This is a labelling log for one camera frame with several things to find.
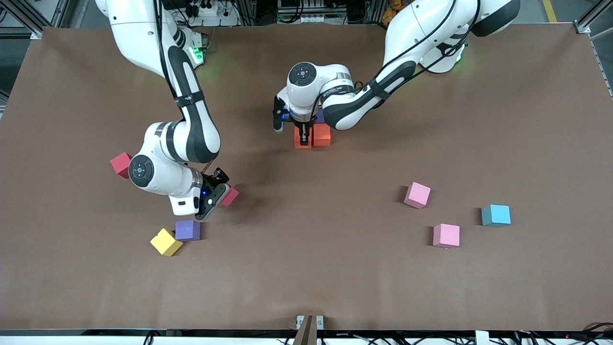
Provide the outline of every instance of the pink cube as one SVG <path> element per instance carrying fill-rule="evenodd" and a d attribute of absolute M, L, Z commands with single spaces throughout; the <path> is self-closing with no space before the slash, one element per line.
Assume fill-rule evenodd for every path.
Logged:
<path fill-rule="evenodd" d="M 123 152 L 121 155 L 111 159 L 111 165 L 115 170 L 115 174 L 127 179 L 131 160 L 132 156 L 128 155 L 126 152 Z"/>
<path fill-rule="evenodd" d="M 223 206 L 230 206 L 234 199 L 238 196 L 238 190 L 234 189 L 234 187 L 230 186 L 230 191 L 226 195 L 226 197 L 221 201 Z"/>
<path fill-rule="evenodd" d="M 453 248 L 460 246 L 460 227 L 457 225 L 439 224 L 434 227 L 433 246 Z"/>
<path fill-rule="evenodd" d="M 430 187 L 413 182 L 406 193 L 405 204 L 422 209 L 428 202 L 429 195 Z"/>

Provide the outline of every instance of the orange cube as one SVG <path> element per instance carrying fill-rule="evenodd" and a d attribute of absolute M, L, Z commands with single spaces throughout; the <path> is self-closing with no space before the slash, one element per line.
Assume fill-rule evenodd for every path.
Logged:
<path fill-rule="evenodd" d="M 313 140 L 313 129 L 309 130 L 308 145 L 300 145 L 300 130 L 298 127 L 294 127 L 294 148 L 295 149 L 310 149 L 311 140 Z"/>
<path fill-rule="evenodd" d="M 332 143 L 330 126 L 325 123 L 315 123 L 313 133 L 313 146 L 330 146 Z"/>

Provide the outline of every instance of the purple cube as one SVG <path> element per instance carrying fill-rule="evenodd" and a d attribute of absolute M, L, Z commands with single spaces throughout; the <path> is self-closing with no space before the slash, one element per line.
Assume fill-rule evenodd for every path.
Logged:
<path fill-rule="evenodd" d="M 326 121 L 324 121 L 324 110 L 323 109 L 319 109 L 317 111 L 317 118 L 315 119 L 315 123 L 326 123 Z"/>
<path fill-rule="evenodd" d="M 175 239 L 179 241 L 200 241 L 200 223 L 195 220 L 180 220 L 175 226 Z"/>

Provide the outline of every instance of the yellow floor stripe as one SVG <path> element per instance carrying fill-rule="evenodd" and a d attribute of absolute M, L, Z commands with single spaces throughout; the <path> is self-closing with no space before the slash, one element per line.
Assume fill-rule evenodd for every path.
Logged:
<path fill-rule="evenodd" d="M 547 19 L 549 19 L 549 23 L 557 23 L 558 19 L 555 17 L 554 7 L 551 5 L 551 0 L 543 0 L 543 6 L 545 6 L 545 12 L 547 12 Z"/>

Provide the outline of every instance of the yellow cube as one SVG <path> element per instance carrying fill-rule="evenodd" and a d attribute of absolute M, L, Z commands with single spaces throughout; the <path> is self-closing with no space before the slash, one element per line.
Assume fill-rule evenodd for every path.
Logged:
<path fill-rule="evenodd" d="M 171 257 L 183 245 L 183 242 L 177 241 L 170 231 L 162 229 L 151 240 L 151 244 L 160 254 Z"/>

